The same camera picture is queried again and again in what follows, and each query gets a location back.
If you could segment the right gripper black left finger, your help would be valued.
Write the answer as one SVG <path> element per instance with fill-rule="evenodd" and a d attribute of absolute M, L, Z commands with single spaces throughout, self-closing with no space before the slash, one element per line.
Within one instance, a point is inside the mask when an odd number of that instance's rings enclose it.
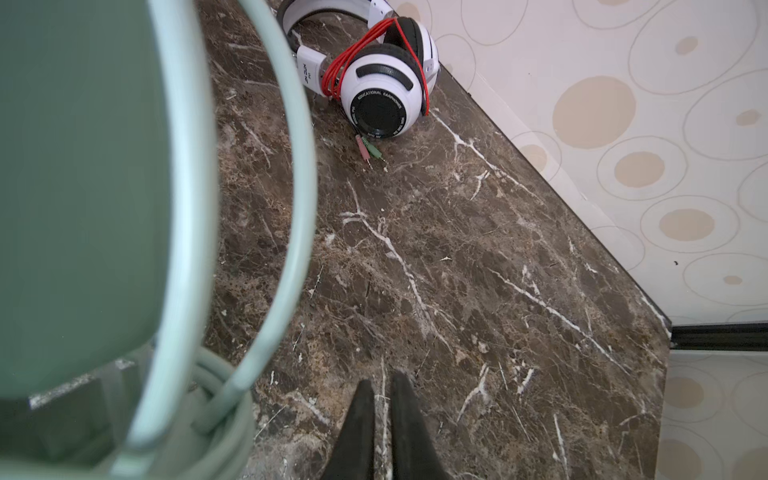
<path fill-rule="evenodd" d="M 374 477 L 375 395 L 370 380 L 361 380 L 321 478 Z"/>

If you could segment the white black headphones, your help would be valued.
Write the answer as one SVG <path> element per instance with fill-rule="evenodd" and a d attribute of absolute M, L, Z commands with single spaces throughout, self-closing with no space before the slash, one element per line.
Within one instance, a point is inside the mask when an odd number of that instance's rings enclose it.
<path fill-rule="evenodd" d="M 335 59 L 304 46 L 300 22 L 321 13 L 362 20 L 366 34 Z M 284 1 L 277 20 L 308 90 L 338 101 L 362 134 L 392 138 L 429 114 L 440 72 L 435 40 L 420 21 L 397 16 L 385 1 Z"/>

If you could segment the green headphones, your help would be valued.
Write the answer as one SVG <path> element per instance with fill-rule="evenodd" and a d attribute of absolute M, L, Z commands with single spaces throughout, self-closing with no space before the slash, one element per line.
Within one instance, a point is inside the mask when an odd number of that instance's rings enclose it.
<path fill-rule="evenodd" d="M 1 5 L 1 474 L 189 479 L 216 128 L 190 1 Z"/>

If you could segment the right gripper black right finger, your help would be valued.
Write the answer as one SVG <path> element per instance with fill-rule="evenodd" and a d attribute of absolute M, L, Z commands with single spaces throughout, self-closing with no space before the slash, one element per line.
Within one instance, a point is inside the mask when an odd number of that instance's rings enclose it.
<path fill-rule="evenodd" d="M 426 428 L 417 397 L 405 373 L 391 378 L 391 431 L 394 479 L 448 479 Z"/>

